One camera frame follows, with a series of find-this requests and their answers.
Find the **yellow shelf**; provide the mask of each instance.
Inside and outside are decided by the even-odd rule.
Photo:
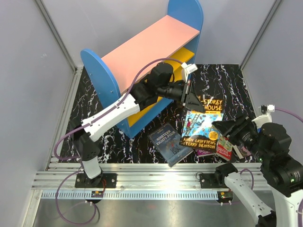
[[[189,51],[188,49],[182,47],[181,49],[179,49],[177,52],[175,52],[171,58],[174,59],[178,59],[182,62],[187,62],[188,60],[190,60],[195,54],[191,51]],[[175,74],[175,81],[177,80],[181,80],[182,79],[182,74],[181,74],[181,65],[175,61],[165,61],[166,63],[172,65],[172,67],[174,68],[174,74]],[[128,119],[128,123],[129,123],[129,127],[132,127],[140,118],[142,118],[150,109],[152,109],[155,104],[152,104],[148,107],[146,107],[144,110],[129,116]]]

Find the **yellow label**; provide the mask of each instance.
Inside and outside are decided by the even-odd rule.
[[[210,140],[217,140],[219,135],[216,131],[211,131],[208,135],[209,139]]]

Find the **pink board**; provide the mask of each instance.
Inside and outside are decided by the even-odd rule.
[[[105,55],[102,61],[112,72],[122,94],[145,65],[155,59],[171,56],[197,35],[198,30],[165,16]],[[156,64],[148,67],[140,77]]]

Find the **marble surface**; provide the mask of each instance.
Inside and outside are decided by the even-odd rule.
[[[196,93],[199,95],[223,98],[224,120],[229,120],[243,113],[254,117],[246,85],[238,65],[198,65],[194,73]],[[102,110],[98,96],[93,85],[83,70],[71,118],[85,119]],[[185,108],[176,102],[168,105],[133,139],[125,136],[117,127],[108,130],[96,143],[101,150],[98,160],[100,163],[165,163],[164,158],[154,148],[148,135],[163,124],[169,122],[181,134],[185,118]],[[63,142],[62,157],[75,155],[75,149],[68,138]],[[181,163],[222,163],[226,162],[218,156],[197,157],[196,152],[191,153]],[[232,162],[255,162],[252,157],[239,160],[233,154]]]

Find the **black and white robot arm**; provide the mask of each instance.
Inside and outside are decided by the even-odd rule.
[[[94,142],[123,119],[156,103],[158,97],[176,100],[188,109],[205,111],[195,94],[193,83],[188,80],[189,74],[197,70],[197,66],[186,63],[181,66],[183,68],[181,71],[182,80],[174,81],[173,67],[170,64],[159,63],[148,75],[134,84],[129,94],[124,94],[112,105],[98,114],[82,120],[81,123],[71,122],[71,129],[90,124],[71,136],[73,145],[81,156],[84,172],[89,179],[94,179],[102,174],[98,164],[100,150]]]
[[[258,227],[301,227],[298,215],[303,199],[303,166],[289,154],[291,138],[282,125],[272,123],[274,106],[262,106],[262,115],[254,120],[241,116],[213,125],[233,145],[244,145],[259,160],[261,172],[271,187],[276,205],[274,212],[243,182],[230,163],[216,168],[215,176],[221,185],[229,187],[252,215]]]

